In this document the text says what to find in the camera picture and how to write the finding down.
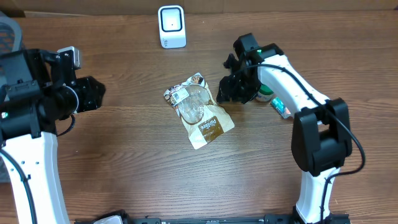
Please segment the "green lid clear jar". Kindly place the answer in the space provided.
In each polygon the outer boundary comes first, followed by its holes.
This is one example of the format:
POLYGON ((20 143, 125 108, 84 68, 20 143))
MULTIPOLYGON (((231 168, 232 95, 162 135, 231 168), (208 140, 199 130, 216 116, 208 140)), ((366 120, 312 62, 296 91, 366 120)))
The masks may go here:
POLYGON ((273 97, 274 92, 267 85, 261 85, 255 99, 261 102, 269 102, 273 99, 273 97))

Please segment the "small teal tissue pack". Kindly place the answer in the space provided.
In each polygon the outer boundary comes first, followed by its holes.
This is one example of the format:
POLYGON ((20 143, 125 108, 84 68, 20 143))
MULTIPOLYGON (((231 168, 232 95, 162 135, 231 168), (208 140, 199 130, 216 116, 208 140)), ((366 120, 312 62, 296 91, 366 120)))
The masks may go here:
POLYGON ((279 97, 275 97, 271 101, 272 107, 283 117, 284 119, 287 119, 291 117, 291 112, 289 109, 283 104, 282 100, 279 97))

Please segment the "beige rice pouch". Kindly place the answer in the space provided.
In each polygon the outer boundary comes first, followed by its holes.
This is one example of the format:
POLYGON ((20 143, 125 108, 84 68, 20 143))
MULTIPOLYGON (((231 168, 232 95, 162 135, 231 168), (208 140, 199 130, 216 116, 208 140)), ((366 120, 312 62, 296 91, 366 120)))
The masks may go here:
POLYGON ((234 128, 230 115, 213 99, 200 73, 167 89, 164 98, 182 121, 194 149, 234 128))

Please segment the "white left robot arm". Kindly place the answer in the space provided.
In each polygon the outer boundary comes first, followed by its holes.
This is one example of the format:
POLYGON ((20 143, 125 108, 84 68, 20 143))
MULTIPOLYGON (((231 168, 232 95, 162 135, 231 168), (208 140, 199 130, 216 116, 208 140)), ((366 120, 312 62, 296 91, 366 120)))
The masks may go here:
POLYGON ((106 87, 76 77, 81 53, 25 49, 1 55, 1 158, 19 223, 69 223, 57 165, 56 122, 97 110, 106 87))

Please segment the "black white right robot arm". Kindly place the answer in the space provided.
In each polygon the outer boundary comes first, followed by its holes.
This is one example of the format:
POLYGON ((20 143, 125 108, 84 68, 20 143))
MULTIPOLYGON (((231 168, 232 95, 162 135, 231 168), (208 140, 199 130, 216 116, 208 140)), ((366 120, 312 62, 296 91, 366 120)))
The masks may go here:
POLYGON ((224 67, 230 75, 221 79, 217 102, 247 103, 261 85, 268 86, 294 118, 291 151, 302 170, 300 196, 290 215, 267 214, 264 223, 350 223, 347 214, 333 214, 329 200, 336 177, 348 175, 340 169, 352 153, 364 149, 350 130, 348 105, 321 94, 299 75, 276 44, 259 46, 252 33, 238 37, 235 53, 224 67))

